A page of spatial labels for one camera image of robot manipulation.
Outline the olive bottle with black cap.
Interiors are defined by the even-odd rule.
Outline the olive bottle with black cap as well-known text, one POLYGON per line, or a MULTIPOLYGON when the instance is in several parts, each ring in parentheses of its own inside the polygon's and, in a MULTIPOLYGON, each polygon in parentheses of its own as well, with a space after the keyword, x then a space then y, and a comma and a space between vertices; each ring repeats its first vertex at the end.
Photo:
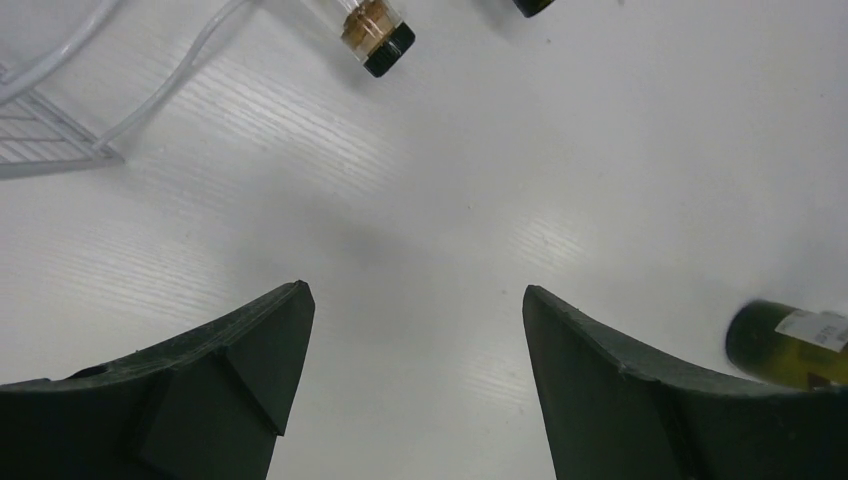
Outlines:
POLYGON ((847 384, 847 316, 753 300, 733 317, 725 354, 740 371, 802 390, 847 384))

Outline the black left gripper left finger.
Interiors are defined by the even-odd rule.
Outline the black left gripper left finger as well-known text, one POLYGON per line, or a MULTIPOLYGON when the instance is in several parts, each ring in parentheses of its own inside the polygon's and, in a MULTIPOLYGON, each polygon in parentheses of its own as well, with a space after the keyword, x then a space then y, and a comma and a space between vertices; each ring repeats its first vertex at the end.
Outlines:
POLYGON ((68 378, 3 385, 2 477, 265 478, 314 314, 309 285, 295 281, 68 378))

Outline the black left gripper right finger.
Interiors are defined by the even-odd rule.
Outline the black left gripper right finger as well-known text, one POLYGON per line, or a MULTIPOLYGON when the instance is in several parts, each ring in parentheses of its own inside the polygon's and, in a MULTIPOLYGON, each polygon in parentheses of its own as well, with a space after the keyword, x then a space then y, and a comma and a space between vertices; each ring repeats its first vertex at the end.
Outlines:
POLYGON ((691 364, 531 285, 522 315, 560 479, 843 479, 847 391, 691 364))

